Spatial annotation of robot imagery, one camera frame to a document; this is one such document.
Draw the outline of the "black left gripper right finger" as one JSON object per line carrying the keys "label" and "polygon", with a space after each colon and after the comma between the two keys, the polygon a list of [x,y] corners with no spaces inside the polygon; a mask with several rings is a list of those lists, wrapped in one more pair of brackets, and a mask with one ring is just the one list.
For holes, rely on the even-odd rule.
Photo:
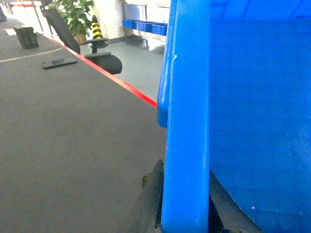
{"label": "black left gripper right finger", "polygon": [[262,233],[263,230],[240,208],[216,176],[209,172],[210,233]]}

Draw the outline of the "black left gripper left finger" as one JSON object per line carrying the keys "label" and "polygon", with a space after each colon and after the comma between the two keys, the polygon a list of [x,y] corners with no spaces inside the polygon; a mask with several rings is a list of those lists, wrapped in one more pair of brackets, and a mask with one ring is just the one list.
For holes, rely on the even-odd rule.
{"label": "black left gripper left finger", "polygon": [[152,172],[142,178],[142,190],[131,213],[131,233],[156,233],[161,222],[163,162],[159,159]]}

